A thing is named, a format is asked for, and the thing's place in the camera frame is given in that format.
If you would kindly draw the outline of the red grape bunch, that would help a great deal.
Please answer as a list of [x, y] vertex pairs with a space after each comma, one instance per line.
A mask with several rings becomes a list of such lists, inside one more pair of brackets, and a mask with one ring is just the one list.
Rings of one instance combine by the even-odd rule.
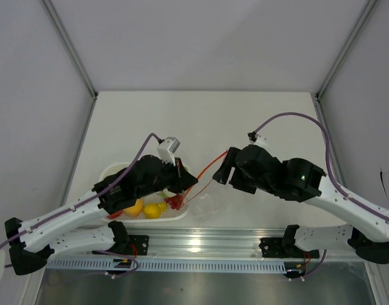
[[184, 196], [182, 194], [177, 194], [173, 197], [165, 198], [164, 201], [171, 209], [180, 210], [184, 205]]

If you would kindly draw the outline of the clear zip top bag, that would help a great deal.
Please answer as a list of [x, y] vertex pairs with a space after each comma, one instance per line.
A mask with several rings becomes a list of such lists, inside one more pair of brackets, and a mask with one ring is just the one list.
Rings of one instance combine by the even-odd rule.
[[194, 222], [204, 224], [217, 217], [224, 208], [224, 195], [220, 193], [219, 186], [212, 179], [214, 170], [217, 170], [224, 161], [228, 150], [214, 158], [197, 176], [198, 183], [191, 187], [184, 195], [183, 207], [188, 209], [188, 213]]

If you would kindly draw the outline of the orange fruit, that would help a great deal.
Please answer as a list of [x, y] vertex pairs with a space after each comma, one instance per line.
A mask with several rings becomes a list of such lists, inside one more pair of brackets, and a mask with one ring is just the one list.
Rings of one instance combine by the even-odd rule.
[[137, 199], [134, 206], [123, 209], [123, 213], [129, 217], [137, 217], [144, 208], [144, 201]]

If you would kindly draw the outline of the white cauliflower with leaves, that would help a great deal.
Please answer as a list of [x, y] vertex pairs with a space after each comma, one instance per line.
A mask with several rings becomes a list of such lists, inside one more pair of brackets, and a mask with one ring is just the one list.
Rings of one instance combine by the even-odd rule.
[[174, 197], [176, 195], [176, 193], [173, 193], [173, 192], [169, 191], [168, 189], [164, 189], [160, 192], [157, 192], [157, 195], [162, 197], [162, 198], [171, 198], [171, 197]]

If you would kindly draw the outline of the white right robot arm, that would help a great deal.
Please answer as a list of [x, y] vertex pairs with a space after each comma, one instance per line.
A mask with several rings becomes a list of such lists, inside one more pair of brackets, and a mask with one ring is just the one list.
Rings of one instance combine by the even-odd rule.
[[389, 264], [389, 210], [368, 201], [362, 207], [337, 190], [323, 169], [301, 159], [279, 161], [256, 145], [229, 148], [213, 180], [255, 194], [264, 191], [284, 201], [320, 208], [344, 221], [343, 225], [286, 227], [281, 238], [262, 238], [267, 258], [319, 256], [321, 250], [353, 252], [365, 261]]

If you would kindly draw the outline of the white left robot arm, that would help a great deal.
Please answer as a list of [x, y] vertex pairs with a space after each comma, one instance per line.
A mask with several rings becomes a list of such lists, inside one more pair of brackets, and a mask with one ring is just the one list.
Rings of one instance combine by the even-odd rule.
[[74, 203], [33, 220], [7, 220], [4, 226], [12, 268], [22, 276], [42, 269], [62, 255], [101, 251], [124, 254], [130, 237], [121, 222], [113, 220], [106, 226], [79, 233], [75, 229], [130, 208], [143, 197], [164, 189], [180, 194], [197, 182], [180, 159], [167, 163], [156, 156], [144, 156], [96, 183]]

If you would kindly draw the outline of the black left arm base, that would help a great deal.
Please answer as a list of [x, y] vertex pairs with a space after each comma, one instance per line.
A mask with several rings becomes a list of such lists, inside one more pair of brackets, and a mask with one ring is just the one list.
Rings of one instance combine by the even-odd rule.
[[148, 236], [132, 235], [128, 241], [117, 241], [112, 247], [95, 250], [93, 254], [113, 256], [111, 267], [106, 273], [116, 278], [136, 272], [140, 268], [138, 258], [147, 255], [148, 245]]

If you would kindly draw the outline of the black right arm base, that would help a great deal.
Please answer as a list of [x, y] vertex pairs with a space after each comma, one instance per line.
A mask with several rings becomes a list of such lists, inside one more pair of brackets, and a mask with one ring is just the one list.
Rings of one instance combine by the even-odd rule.
[[312, 250], [306, 252], [300, 250], [295, 245], [282, 245], [283, 238], [261, 238], [259, 242], [259, 248], [261, 249], [263, 258], [270, 259], [301, 259], [299, 263], [285, 263], [284, 277], [289, 281], [295, 279], [302, 279], [307, 274], [308, 264], [312, 259], [318, 259], [320, 252], [318, 250]]

